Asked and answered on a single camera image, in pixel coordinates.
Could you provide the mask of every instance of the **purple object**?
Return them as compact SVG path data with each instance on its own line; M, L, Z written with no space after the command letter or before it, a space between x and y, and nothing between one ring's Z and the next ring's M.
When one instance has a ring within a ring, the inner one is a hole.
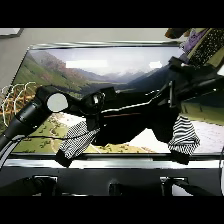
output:
M198 41L205 35L205 33L208 31L209 28L196 33L193 29L190 33L189 38L184 42L183 44L183 51L185 53L189 53L189 51L198 43Z

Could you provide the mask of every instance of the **sky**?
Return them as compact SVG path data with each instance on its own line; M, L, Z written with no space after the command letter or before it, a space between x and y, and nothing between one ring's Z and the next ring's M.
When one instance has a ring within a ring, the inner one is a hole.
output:
M108 73L125 74L127 72L152 70L150 62L164 66L171 56L179 57L183 52L178 47L110 47L110 48L68 48L45 50L58 59L66 61L106 60L106 67L85 67L86 71L98 75Z

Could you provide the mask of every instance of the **screen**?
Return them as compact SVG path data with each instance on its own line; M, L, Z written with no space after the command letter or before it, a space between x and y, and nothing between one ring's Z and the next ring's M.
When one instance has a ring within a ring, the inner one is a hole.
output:
M29 50L12 82L2 90L1 129L35 95L36 88L54 85L81 99L99 89L113 86L116 91L141 92L147 89L147 77L162 69L169 59L183 52L178 47L101 47ZM220 152L224 144L224 104L213 93L197 101L182 104L201 140L197 153ZM32 135L64 137L68 129L85 120L65 113L53 114ZM61 141L26 139L14 152L56 153ZM130 142L90 145L84 153L169 153L167 144L145 129Z

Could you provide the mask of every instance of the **gray floor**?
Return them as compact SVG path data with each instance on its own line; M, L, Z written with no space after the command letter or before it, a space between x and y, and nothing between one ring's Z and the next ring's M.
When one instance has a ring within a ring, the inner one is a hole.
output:
M26 28L20 37L0 39L0 88L11 83L31 44L88 41L167 41L167 28Z

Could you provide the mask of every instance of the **striped cloth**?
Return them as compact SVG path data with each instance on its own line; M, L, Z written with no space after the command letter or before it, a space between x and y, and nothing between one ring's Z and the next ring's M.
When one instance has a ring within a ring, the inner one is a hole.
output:
M199 145L200 139L191 121L186 117L178 116L173 126L173 138L168 143L169 150L192 155Z
M73 157L80 155L88 148L99 131L99 128L88 131L86 121L82 121L68 130L65 138L74 137L74 139L62 141L59 150L64 153L67 159L72 159Z

